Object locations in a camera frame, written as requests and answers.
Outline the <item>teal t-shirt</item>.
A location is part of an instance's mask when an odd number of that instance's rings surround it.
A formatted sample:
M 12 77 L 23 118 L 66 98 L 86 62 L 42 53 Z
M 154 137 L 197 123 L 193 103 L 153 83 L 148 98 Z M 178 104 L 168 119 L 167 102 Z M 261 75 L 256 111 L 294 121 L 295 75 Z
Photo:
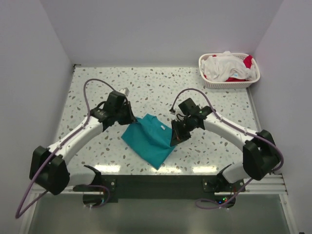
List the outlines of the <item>teal t-shirt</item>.
M 130 124 L 121 138 L 143 160 L 158 170 L 174 150 L 171 146 L 172 129 L 146 114 Z

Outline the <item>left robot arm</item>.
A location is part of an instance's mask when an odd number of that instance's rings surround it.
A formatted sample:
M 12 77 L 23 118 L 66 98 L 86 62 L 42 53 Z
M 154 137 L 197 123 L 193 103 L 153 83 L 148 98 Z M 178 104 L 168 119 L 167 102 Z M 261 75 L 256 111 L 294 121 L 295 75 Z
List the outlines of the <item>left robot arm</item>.
M 84 121 L 64 138 L 47 148 L 37 147 L 32 156 L 30 179 L 53 195 L 70 186 L 98 190 L 104 184 L 100 171 L 84 165 L 80 172 L 70 173 L 67 166 L 90 140 L 115 123 L 128 125 L 136 122 L 128 94 L 128 88 L 112 91 L 105 102 L 92 109 Z

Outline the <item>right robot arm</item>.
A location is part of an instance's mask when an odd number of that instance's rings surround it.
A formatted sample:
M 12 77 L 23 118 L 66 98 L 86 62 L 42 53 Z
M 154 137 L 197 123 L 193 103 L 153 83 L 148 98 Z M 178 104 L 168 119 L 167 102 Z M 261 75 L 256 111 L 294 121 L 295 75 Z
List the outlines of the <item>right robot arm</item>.
M 208 183 L 215 192 L 227 192 L 234 183 L 246 178 L 260 181 L 282 162 L 273 137 L 266 130 L 256 132 L 244 129 L 210 106 L 199 107 L 191 98 L 170 112 L 175 115 L 175 120 L 171 122 L 171 146 L 187 141 L 191 132 L 200 128 L 221 136 L 241 150 L 242 161 L 226 166 Z

